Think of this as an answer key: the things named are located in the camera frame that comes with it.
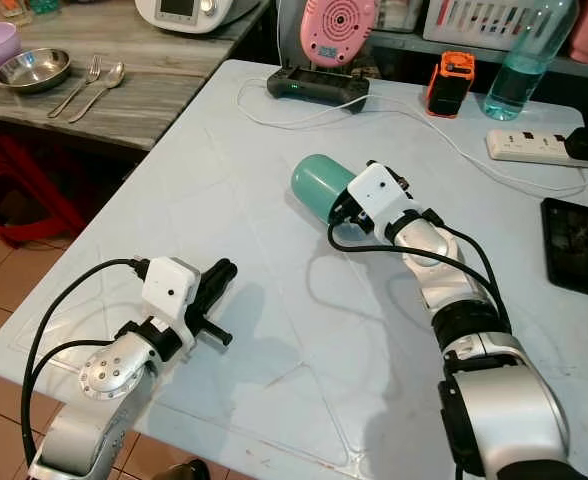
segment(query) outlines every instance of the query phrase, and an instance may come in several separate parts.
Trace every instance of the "teal bottle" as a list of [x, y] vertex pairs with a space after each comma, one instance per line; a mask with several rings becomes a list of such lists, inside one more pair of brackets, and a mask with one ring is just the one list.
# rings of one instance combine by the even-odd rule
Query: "teal bottle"
[[570, 33], [578, 10], [577, 0], [543, 0], [523, 10], [518, 23], [525, 26], [485, 98], [486, 115], [513, 120], [521, 113]]

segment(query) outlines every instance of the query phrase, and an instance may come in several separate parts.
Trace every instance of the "fork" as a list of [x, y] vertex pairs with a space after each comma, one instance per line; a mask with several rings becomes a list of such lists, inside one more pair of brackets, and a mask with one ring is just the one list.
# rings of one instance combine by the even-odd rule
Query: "fork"
[[49, 118], [58, 117], [58, 115], [67, 107], [67, 105], [72, 101], [72, 99], [83, 90], [86, 86], [90, 83], [95, 82], [98, 80], [99, 75], [101, 74], [101, 57], [100, 55], [94, 55], [92, 60], [87, 65], [87, 73], [85, 74], [85, 80], [79, 83], [74, 90], [67, 96], [65, 100], [63, 100], [54, 110], [47, 114]]

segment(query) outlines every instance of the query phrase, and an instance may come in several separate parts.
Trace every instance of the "tiled floor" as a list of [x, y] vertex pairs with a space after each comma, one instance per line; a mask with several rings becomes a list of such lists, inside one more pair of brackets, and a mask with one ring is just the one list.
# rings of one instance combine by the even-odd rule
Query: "tiled floor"
[[[67, 238], [30, 242], [12, 250], [0, 241], [0, 327], [69, 245]], [[19, 426], [20, 387], [0, 378], [0, 480], [24, 480]], [[32, 427], [40, 441], [61, 404], [43, 395], [32, 401]], [[147, 480], [194, 455], [130, 432], [108, 480]], [[212, 480], [251, 480], [208, 462]]]

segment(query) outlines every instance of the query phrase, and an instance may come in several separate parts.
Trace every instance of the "smartphone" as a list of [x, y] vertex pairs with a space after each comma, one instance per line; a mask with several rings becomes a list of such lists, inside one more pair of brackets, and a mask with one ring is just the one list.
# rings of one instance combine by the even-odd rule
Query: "smartphone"
[[547, 277], [588, 294], [588, 207], [546, 198], [541, 203]]

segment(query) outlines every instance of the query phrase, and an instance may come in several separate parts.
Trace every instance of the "white cable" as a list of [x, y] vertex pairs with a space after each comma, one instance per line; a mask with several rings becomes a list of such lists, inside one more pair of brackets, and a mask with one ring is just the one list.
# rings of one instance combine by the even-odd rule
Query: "white cable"
[[[253, 81], [260, 81], [260, 82], [262, 82], [261, 86], [265, 87], [265, 82], [267, 80], [264, 78], [247, 79], [238, 90], [238, 93], [236, 95], [236, 106], [243, 113], [243, 115], [245, 115], [247, 118], [249, 118], [253, 122], [258, 123], [260, 125], [276, 127], [276, 128], [285, 128], [285, 129], [306, 128], [304, 125], [300, 126], [300, 127], [294, 127], [294, 125], [301, 124], [301, 123], [307, 123], [311, 120], [315, 120], [319, 117], [322, 117], [330, 112], [334, 112], [336, 110], [341, 110], [345, 107], [349, 107], [350, 105], [357, 103], [357, 102], [360, 102], [361, 100], [364, 100], [367, 98], [378, 98], [378, 99], [387, 100], [387, 101], [394, 102], [394, 103], [399, 103], [401, 105], [404, 105], [405, 107], [408, 107], [414, 113], [413, 115], [408, 112], [397, 111], [397, 110], [395, 110], [394, 112], [400, 113], [403, 115], [407, 115], [407, 116], [414, 118], [415, 120], [418, 120], [419, 122], [424, 123], [425, 125], [429, 126], [436, 133], [438, 133], [443, 138], [443, 140], [445, 140], [459, 155], [461, 155], [463, 158], [469, 160], [470, 162], [472, 162], [474, 165], [478, 166], [479, 168], [481, 168], [485, 172], [489, 172], [490, 174], [492, 174], [498, 178], [501, 178], [501, 179], [506, 180], [508, 182], [521, 183], [523, 185], [541, 188], [543, 190], [549, 190], [552, 192], [563, 192], [563, 191], [567, 191], [567, 190], [577, 190], [577, 189], [584, 188], [584, 187], [588, 186], [588, 180], [587, 180], [587, 181], [585, 181], [581, 184], [578, 184], [578, 185], [570, 185], [570, 186], [566, 186], [566, 187], [551, 187], [549, 185], [542, 185], [540, 183], [531, 182], [529, 180], [525, 180], [522, 178], [512, 177], [511, 175], [503, 173], [500, 170], [498, 170], [494, 167], [491, 167], [488, 164], [486, 164], [485, 162], [473, 157], [469, 153], [466, 153], [463, 150], [461, 150], [459, 148], [459, 146], [454, 142], [454, 140], [452, 140], [445, 132], [443, 132], [440, 128], [438, 128], [436, 125], [434, 125], [434, 123], [431, 120], [429, 120], [422, 112], [420, 112], [419, 110], [414, 108], [412, 105], [408, 104], [407, 102], [405, 102], [403, 100], [399, 100], [399, 99], [393, 98], [393, 97], [386, 97], [384, 95], [369, 93], [367, 95], [362, 95], [362, 96], [360, 96], [354, 100], [351, 100], [347, 103], [344, 103], [342, 105], [327, 108], [327, 109], [321, 110], [320, 112], [317, 112], [313, 115], [309, 115], [309, 116], [303, 117], [303, 118], [298, 118], [295, 120], [276, 120], [276, 121], [273, 121], [273, 120], [260, 119], [256, 116], [254, 116], [248, 110], [246, 110], [245, 107], [243, 107], [241, 104], [241, 97], [243, 96], [243, 92], [245, 91], [245, 88], [247, 87], [247, 85], [250, 82], [253, 82]], [[375, 113], [375, 112], [377, 112], [377, 110], [368, 110], [368, 112]], [[343, 118], [351, 118], [351, 117], [352, 117], [352, 115], [349, 114], [349, 115], [345, 115], [345, 117], [343, 117]]]
[[283, 57], [281, 55], [281, 1], [276, 0], [276, 50], [278, 51], [278, 64], [283, 66]]

